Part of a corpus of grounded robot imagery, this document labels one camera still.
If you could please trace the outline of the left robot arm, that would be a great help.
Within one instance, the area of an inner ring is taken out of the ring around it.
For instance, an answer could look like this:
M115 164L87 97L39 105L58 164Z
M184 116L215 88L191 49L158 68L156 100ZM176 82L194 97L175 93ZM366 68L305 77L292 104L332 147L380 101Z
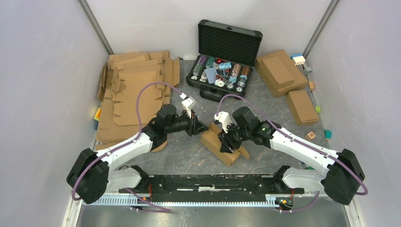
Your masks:
M159 148L167 141L168 134L185 131L191 137L207 130L195 112L184 110L178 115L174 105L163 105L155 118L131 138L97 152L90 148L80 152L66 178L72 188L72 199L91 204L104 193L119 189L144 192L148 179L133 167L119 169L119 166Z

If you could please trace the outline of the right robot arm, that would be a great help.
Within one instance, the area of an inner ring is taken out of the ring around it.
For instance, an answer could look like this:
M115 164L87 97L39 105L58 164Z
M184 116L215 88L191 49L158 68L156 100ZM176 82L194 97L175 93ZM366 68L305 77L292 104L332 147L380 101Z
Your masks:
M318 146L271 120L260 121L246 106L232 115L219 112L214 115L214 120L223 128L219 134L223 152L231 152L249 140L256 145L283 152L312 167L311 170L285 167L283 174L273 180L273 187L279 193L285 193L290 188L324 191L342 205L349 205L355 195L368 193L363 184L365 174L362 167L355 153L349 149L339 152Z

